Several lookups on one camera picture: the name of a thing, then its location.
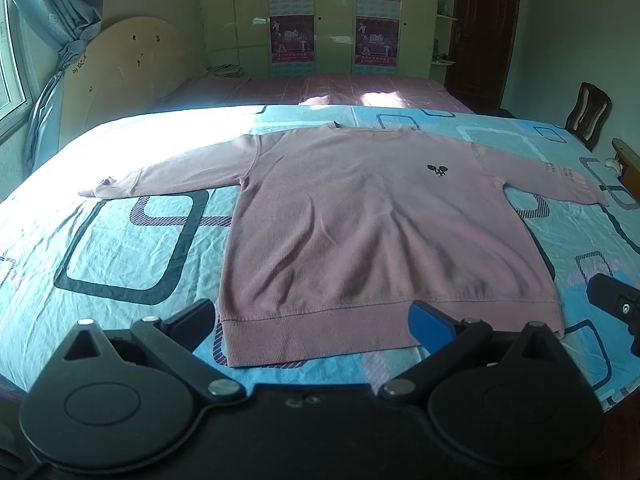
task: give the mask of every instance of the sweatshirt collar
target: sweatshirt collar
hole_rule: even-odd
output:
[[[353,137],[370,140],[399,139],[400,137],[404,137],[406,134],[413,131],[413,129],[408,126],[398,126],[393,130],[388,128],[356,128],[354,126],[343,126],[336,123],[335,121],[327,123],[326,127],[333,132],[340,132]]]

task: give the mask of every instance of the sweatshirt cuff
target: sweatshirt cuff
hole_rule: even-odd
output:
[[[129,173],[125,178],[117,179],[108,176],[103,179],[95,188],[79,191],[78,195],[85,197],[96,197],[102,199],[128,198],[133,194],[133,188],[140,180],[142,168]]]
[[[600,189],[600,185],[594,182],[593,180],[585,179],[587,181],[587,186],[589,187],[589,191],[593,195],[594,199],[598,204],[602,204],[603,206],[609,206],[609,201],[605,198],[604,193]]]

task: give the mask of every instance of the window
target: window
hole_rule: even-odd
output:
[[[20,48],[14,49],[12,27],[17,30],[20,16],[12,0],[0,4],[0,143],[25,120],[31,107],[29,88],[23,84],[24,60]]]

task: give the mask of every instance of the patterned bedsheet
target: patterned bedsheet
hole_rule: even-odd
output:
[[[186,110],[104,124],[66,146],[0,204],[0,374],[28,390],[76,320],[104,329],[216,300],[237,187],[100,202],[78,196],[111,173],[252,132],[341,124],[420,130],[572,167],[610,206],[581,206],[507,189],[536,239],[563,305],[562,340],[604,407],[640,384],[640,359],[618,320],[591,306],[597,272],[640,286],[640,206],[603,164],[549,124],[471,114],[350,106]],[[265,234],[269,225],[265,222]],[[220,325],[195,351],[251,389],[256,383],[362,383],[377,388],[423,359],[421,348],[267,368],[227,368]]]
[[[304,79],[247,79],[204,75],[187,79],[153,112],[238,105],[354,105],[423,108],[471,114],[431,79],[384,74],[312,74]]]

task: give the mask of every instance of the blue bedsheet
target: blue bedsheet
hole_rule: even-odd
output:
[[[78,196],[111,173],[245,133],[340,124],[472,140],[548,160],[596,180],[609,207],[556,202],[507,189],[548,261],[562,300],[562,340],[604,407],[640,384],[640,359],[618,320],[591,306],[597,272],[640,286],[640,206],[604,165],[561,128],[530,121],[348,106],[187,110],[104,124],[76,139],[0,204],[0,374],[28,389],[76,320],[125,328],[216,300],[237,187],[100,202]],[[264,231],[268,234],[269,225]],[[267,368],[227,368],[222,329],[196,350],[249,389],[255,383],[362,383],[374,388],[423,359],[420,348]]]

